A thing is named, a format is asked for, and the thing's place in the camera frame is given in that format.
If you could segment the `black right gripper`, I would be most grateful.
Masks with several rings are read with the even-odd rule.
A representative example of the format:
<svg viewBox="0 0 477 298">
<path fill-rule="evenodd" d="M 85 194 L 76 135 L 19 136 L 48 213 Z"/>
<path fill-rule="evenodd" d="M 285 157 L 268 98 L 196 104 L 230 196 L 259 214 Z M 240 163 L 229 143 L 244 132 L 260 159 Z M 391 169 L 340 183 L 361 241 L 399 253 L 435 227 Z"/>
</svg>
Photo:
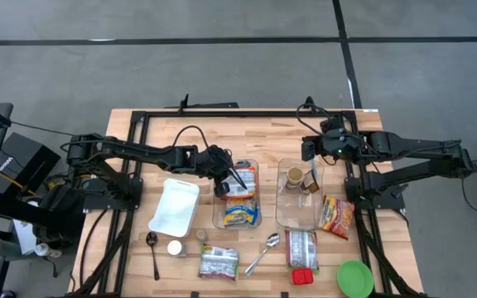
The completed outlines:
<svg viewBox="0 0 477 298">
<path fill-rule="evenodd" d="M 317 143 L 317 153 L 321 157 L 331 156 L 335 161 L 350 161 L 350 146 L 346 140 L 345 124 L 342 118 L 331 118 L 320 123 L 323 135 Z M 310 138 L 302 139 L 304 149 L 314 149 L 316 141 Z M 310 161 L 316 157 L 313 151 L 302 153 L 303 161 Z"/>
</svg>

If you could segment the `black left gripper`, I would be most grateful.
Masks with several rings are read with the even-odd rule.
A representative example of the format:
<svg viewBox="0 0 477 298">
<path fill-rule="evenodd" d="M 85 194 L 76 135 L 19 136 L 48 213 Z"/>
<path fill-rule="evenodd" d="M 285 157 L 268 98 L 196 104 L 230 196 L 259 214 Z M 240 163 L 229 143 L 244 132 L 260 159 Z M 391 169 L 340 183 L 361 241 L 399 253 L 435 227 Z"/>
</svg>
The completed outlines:
<svg viewBox="0 0 477 298">
<path fill-rule="evenodd" d="M 229 183 L 226 181 L 228 176 L 245 190 L 248 188 L 233 167 L 231 155 L 216 145 L 196 155 L 196 174 L 214 180 L 214 194 L 217 197 L 225 197 L 229 193 Z"/>
</svg>

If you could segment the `orange white snack packet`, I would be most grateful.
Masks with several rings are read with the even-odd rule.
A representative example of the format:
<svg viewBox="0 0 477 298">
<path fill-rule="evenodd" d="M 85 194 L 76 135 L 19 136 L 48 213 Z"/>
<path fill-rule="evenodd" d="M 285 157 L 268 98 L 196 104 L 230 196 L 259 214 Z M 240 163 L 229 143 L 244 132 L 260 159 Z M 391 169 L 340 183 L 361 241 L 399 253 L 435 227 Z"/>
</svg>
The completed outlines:
<svg viewBox="0 0 477 298">
<path fill-rule="evenodd" d="M 228 176 L 226 181 L 229 183 L 229 192 L 234 192 L 240 195 L 239 198 L 250 198 L 256 194 L 257 190 L 257 169 L 254 166 L 248 168 L 235 169 L 242 178 L 246 190 L 242 188 L 231 176 Z"/>
</svg>

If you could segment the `jar with tan lid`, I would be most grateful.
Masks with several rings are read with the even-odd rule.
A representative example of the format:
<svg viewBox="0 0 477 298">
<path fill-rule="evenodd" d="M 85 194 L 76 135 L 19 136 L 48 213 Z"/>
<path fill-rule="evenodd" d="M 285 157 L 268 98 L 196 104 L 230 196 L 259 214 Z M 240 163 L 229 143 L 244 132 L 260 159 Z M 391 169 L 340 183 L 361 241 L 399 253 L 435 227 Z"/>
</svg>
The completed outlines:
<svg viewBox="0 0 477 298">
<path fill-rule="evenodd" d="M 287 182 L 285 187 L 288 190 L 296 190 L 300 187 L 303 180 L 303 171 L 298 167 L 292 167 L 287 171 Z"/>
</svg>

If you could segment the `yellow blue noodle packet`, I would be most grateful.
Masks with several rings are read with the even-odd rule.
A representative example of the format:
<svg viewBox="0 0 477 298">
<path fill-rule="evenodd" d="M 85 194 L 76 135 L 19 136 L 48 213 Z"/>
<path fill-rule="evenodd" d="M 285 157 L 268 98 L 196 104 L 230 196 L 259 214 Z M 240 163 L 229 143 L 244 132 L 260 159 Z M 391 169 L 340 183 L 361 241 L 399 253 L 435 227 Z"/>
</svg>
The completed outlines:
<svg viewBox="0 0 477 298">
<path fill-rule="evenodd" d="M 224 226 L 247 224 L 254 226 L 258 221 L 258 205 L 254 198 L 233 198 L 226 201 Z"/>
</svg>

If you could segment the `red square lid container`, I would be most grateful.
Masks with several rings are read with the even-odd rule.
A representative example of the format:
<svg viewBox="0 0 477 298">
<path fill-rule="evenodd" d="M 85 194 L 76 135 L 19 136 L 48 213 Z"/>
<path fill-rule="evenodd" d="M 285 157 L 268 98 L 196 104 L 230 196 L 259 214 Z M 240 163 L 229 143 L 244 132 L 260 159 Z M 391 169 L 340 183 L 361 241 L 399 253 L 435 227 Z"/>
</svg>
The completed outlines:
<svg viewBox="0 0 477 298">
<path fill-rule="evenodd" d="M 313 271 L 308 268 L 295 268 L 290 271 L 290 282 L 294 286 L 309 285 L 314 282 Z"/>
</svg>

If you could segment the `clear plastic bin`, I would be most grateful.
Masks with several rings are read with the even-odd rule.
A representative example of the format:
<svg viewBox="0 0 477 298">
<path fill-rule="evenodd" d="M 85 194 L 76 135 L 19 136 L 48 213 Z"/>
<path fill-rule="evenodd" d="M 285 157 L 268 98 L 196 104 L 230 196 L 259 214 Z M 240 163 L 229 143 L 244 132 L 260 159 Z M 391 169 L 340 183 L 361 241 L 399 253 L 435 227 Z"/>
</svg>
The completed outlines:
<svg viewBox="0 0 477 298">
<path fill-rule="evenodd" d="M 303 173 L 311 170 L 310 161 L 297 159 L 283 159 L 278 164 L 277 170 L 277 197 L 276 221 L 288 229 L 313 230 L 318 228 L 320 210 L 323 205 L 323 174 L 324 167 L 316 162 L 317 181 L 320 189 L 313 194 L 301 192 L 301 186 L 296 190 L 288 190 L 287 171 L 292 167 L 300 168 Z"/>
<path fill-rule="evenodd" d="M 260 196 L 260 183 L 259 183 L 259 165 L 258 163 L 253 160 L 253 159 L 246 159 L 251 163 L 251 166 L 254 166 L 257 169 L 257 190 L 256 194 L 253 197 L 257 202 L 258 205 L 258 221 L 254 226 L 250 226 L 247 224 L 241 224 L 237 226 L 230 226 L 230 227 L 225 227 L 224 226 L 224 213 L 226 210 L 226 201 L 227 200 L 220 200 L 220 197 L 217 197 L 216 195 L 214 196 L 214 202 L 213 202 L 213 225 L 216 228 L 221 228 L 221 229 L 251 229 L 251 228 L 257 228 L 261 222 L 263 221 L 263 217 L 261 214 L 261 196 Z"/>
</svg>

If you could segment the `white rectangular tray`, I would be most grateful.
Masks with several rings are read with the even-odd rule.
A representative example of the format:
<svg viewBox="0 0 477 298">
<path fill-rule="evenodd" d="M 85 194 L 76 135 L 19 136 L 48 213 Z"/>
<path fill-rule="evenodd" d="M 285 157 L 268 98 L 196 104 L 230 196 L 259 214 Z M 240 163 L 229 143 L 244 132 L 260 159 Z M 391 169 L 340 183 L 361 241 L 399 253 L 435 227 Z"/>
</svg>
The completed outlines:
<svg viewBox="0 0 477 298">
<path fill-rule="evenodd" d="M 190 232 L 200 198 L 200 187 L 166 179 L 156 212 L 148 223 L 152 232 L 184 238 Z"/>
</svg>

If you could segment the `yellow red noodle packet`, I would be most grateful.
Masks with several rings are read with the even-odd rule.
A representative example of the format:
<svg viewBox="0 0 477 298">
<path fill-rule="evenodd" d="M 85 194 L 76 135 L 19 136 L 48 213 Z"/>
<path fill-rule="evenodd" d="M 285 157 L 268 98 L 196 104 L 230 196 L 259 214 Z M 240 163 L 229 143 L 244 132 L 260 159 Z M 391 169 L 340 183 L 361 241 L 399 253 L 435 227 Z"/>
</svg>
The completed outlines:
<svg viewBox="0 0 477 298">
<path fill-rule="evenodd" d="M 354 217 L 354 204 L 326 195 L 318 227 L 344 240 L 349 239 L 349 226 Z"/>
</svg>

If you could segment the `shiny silver spoon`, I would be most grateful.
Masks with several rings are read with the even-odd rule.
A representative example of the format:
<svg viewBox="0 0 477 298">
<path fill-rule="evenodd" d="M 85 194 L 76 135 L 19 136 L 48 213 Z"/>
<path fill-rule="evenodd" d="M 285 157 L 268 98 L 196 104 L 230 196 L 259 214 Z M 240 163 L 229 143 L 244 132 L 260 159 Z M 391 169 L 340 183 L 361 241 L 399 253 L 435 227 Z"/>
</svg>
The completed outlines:
<svg viewBox="0 0 477 298">
<path fill-rule="evenodd" d="M 264 255 L 269 252 L 272 248 L 278 246 L 281 242 L 281 235 L 279 233 L 271 234 L 266 241 L 265 248 L 259 254 L 259 256 L 249 265 L 249 267 L 245 270 L 246 276 L 251 276 L 256 268 L 256 266 L 260 263 Z"/>
</svg>

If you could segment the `green white purple packet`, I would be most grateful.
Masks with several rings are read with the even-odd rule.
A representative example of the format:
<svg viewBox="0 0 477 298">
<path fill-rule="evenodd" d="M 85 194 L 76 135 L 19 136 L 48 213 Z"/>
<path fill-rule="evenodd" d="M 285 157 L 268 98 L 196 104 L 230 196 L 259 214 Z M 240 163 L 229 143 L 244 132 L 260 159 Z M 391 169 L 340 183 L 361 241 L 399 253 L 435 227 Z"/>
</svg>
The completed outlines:
<svg viewBox="0 0 477 298">
<path fill-rule="evenodd" d="M 239 252 L 234 248 L 203 245 L 198 277 L 224 278 L 235 281 L 239 266 Z"/>
</svg>

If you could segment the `white lid jar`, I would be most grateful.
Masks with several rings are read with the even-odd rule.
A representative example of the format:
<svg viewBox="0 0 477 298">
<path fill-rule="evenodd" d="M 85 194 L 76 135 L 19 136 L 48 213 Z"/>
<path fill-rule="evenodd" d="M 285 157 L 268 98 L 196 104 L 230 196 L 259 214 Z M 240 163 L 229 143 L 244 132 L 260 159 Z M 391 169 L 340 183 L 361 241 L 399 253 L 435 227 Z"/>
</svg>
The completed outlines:
<svg viewBox="0 0 477 298">
<path fill-rule="evenodd" d="M 185 257 L 186 245 L 180 240 L 171 240 L 167 245 L 167 251 L 173 257 Z"/>
</svg>

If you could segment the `dark metal spoon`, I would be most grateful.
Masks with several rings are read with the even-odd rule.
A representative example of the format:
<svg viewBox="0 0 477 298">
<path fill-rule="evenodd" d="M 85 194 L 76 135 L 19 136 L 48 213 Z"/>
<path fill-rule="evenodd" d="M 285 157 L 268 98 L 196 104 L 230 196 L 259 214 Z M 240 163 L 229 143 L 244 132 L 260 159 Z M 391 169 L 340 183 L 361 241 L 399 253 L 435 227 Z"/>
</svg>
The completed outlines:
<svg viewBox="0 0 477 298">
<path fill-rule="evenodd" d="M 153 231 L 150 231 L 146 236 L 146 243 L 151 248 L 152 251 L 152 262 L 153 262 L 153 273 L 154 273 L 154 280 L 160 280 L 159 269 L 157 267 L 157 260 L 155 254 L 155 246 L 157 244 L 157 234 Z"/>
</svg>

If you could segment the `red green white packet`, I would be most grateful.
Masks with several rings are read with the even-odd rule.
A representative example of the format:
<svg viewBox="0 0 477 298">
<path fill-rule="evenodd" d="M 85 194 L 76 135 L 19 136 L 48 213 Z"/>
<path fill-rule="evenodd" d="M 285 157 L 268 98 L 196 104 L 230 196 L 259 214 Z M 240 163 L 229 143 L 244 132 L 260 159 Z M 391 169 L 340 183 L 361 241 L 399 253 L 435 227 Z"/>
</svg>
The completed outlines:
<svg viewBox="0 0 477 298">
<path fill-rule="evenodd" d="M 311 230 L 286 230 L 286 260 L 290 269 L 309 268 L 319 271 L 317 236 Z"/>
</svg>

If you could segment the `black bulky equipment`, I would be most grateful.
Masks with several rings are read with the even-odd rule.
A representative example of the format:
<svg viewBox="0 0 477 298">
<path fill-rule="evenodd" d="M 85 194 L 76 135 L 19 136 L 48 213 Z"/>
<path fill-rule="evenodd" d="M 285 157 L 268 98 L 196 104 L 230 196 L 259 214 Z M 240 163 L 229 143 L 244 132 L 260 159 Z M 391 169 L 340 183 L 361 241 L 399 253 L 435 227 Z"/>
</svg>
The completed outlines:
<svg viewBox="0 0 477 298">
<path fill-rule="evenodd" d="M 80 239 L 84 223 L 83 192 L 58 185 L 32 205 L 0 194 L 0 215 L 32 225 L 34 236 L 43 243 L 73 243 Z"/>
</svg>

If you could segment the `white paper sheet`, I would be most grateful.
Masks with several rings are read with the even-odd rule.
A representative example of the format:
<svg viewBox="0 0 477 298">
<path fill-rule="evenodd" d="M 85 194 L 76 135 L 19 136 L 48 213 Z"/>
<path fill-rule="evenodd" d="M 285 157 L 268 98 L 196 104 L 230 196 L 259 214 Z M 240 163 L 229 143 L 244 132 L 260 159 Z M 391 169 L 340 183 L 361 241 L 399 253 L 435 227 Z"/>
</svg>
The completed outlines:
<svg viewBox="0 0 477 298">
<path fill-rule="evenodd" d="M 14 219 L 13 225 L 22 255 L 30 255 L 32 253 L 40 257 L 46 257 L 48 255 L 50 250 L 48 245 L 39 242 L 32 231 L 32 225 L 30 223 Z"/>
</svg>

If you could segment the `black cardboard box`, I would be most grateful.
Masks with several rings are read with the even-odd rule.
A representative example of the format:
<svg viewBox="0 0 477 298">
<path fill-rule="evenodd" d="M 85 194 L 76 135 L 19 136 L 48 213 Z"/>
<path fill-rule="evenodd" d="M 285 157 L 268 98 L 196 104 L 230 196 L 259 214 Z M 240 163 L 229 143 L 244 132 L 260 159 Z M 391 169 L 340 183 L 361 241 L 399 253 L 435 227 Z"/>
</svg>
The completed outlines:
<svg viewBox="0 0 477 298">
<path fill-rule="evenodd" d="M 59 160 L 60 156 L 50 148 L 13 132 L 0 149 L 0 194 L 31 195 Z"/>
</svg>

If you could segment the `olive fabric bundle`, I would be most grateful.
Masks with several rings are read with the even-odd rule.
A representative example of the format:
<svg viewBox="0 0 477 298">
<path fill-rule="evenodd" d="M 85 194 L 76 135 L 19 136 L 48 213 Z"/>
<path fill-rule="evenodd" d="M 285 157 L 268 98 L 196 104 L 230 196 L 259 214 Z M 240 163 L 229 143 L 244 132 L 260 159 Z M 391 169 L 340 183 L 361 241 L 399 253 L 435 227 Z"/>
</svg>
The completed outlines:
<svg viewBox="0 0 477 298">
<path fill-rule="evenodd" d="M 19 244 L 0 239 L 0 257 L 19 259 L 24 255 Z"/>
</svg>

